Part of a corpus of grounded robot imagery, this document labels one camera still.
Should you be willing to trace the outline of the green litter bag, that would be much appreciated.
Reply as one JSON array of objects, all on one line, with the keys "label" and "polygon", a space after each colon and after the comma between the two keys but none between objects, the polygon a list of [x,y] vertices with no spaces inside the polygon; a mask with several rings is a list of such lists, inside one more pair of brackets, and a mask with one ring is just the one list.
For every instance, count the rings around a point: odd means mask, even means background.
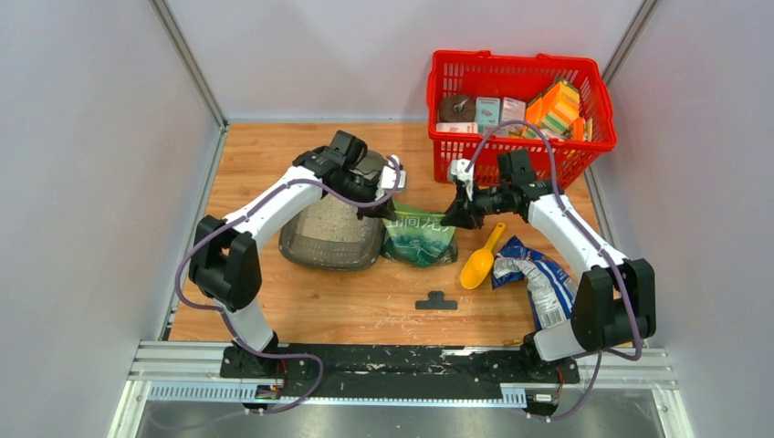
[{"label": "green litter bag", "polygon": [[458,260],[456,228],[441,224],[442,213],[397,203],[395,214],[396,220],[382,220],[381,256],[421,268],[447,266]]}]

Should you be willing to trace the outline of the yellow plastic scoop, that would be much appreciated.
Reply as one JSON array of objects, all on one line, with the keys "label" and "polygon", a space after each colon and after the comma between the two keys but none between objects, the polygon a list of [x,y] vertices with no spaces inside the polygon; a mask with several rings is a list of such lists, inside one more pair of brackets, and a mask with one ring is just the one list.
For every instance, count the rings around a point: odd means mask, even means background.
[{"label": "yellow plastic scoop", "polygon": [[464,289],[475,289],[486,279],[495,260],[493,250],[503,233],[505,233],[506,228],[505,223],[497,223],[485,244],[468,257],[459,276],[460,285]]}]

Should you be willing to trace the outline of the black bag clip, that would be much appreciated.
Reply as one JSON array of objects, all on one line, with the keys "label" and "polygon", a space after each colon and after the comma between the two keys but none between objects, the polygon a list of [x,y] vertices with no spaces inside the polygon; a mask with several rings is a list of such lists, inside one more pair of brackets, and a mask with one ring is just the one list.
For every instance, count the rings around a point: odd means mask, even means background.
[{"label": "black bag clip", "polygon": [[417,300],[414,304],[416,310],[458,310],[458,303],[455,300],[445,298],[443,291],[430,291],[427,298]]}]

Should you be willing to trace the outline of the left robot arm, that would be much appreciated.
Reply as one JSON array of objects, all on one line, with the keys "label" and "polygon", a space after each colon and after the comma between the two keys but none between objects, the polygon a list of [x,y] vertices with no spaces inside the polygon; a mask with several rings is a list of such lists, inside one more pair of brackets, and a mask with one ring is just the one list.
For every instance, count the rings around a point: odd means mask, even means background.
[{"label": "left robot arm", "polygon": [[223,218],[203,217],[193,247],[174,274],[174,291],[185,305],[199,308],[184,296],[187,275],[204,296],[207,309],[224,320],[234,342],[246,351],[244,366],[265,379],[278,367],[269,345],[275,338],[257,297],[262,285],[259,253],[270,237],[304,209],[329,196],[356,207],[359,217],[394,217],[392,198],[406,185],[400,159],[389,155],[369,171],[359,166],[367,144],[338,130],[327,145],[301,153],[285,173],[250,203]]}]

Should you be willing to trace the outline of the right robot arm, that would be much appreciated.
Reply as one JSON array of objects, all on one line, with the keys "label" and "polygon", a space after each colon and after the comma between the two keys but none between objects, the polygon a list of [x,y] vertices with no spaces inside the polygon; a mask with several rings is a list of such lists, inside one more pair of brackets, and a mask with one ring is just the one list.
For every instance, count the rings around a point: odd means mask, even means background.
[{"label": "right robot arm", "polygon": [[517,214],[553,244],[580,280],[570,318],[526,336],[527,351],[520,357],[524,376],[542,382],[558,360],[650,338],[656,332],[653,267],[605,242],[560,189],[538,179],[527,151],[501,153],[497,166],[498,184],[481,189],[472,161],[452,162],[456,195],[441,223],[479,229],[488,215]]}]

